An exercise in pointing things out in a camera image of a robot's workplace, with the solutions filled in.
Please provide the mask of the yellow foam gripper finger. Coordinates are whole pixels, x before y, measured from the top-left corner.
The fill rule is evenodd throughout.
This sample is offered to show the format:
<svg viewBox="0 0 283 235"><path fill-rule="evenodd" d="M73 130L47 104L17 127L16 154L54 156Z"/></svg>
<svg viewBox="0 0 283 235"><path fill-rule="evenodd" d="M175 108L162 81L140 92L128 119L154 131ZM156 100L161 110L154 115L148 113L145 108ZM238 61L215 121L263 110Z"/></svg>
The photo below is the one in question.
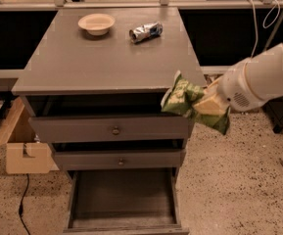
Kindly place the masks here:
<svg viewBox="0 0 283 235"><path fill-rule="evenodd" d="M211 84L209 84L205 89L204 92L206 95L213 95L217 93L217 88L219 85L219 82L221 81L221 77L218 77L215 79Z"/></svg>
<svg viewBox="0 0 283 235"><path fill-rule="evenodd" d="M215 116L224 115L228 107L229 103L217 93L203 97L197 104L193 105L194 110L198 113Z"/></svg>

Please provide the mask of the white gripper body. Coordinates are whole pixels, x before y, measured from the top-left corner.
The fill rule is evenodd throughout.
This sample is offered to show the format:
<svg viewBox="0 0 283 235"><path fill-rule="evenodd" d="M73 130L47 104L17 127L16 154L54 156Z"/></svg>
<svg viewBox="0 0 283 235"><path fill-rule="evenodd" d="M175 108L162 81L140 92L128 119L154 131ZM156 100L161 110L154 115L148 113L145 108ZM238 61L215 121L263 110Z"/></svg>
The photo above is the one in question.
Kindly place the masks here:
<svg viewBox="0 0 283 235"><path fill-rule="evenodd" d="M238 112L253 110L266 103L255 94L246 78L246 67L250 63L248 58L230 67L217 86L219 96Z"/></svg>

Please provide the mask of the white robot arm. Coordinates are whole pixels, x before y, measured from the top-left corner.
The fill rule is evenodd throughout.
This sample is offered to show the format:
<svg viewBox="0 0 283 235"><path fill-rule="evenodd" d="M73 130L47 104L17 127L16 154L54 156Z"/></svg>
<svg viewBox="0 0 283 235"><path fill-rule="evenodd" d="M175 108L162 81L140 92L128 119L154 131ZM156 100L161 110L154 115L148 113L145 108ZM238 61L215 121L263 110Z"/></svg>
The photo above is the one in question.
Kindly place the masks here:
<svg viewBox="0 0 283 235"><path fill-rule="evenodd" d="M202 115L245 112L283 97L283 43L247 58L214 81L193 108Z"/></svg>

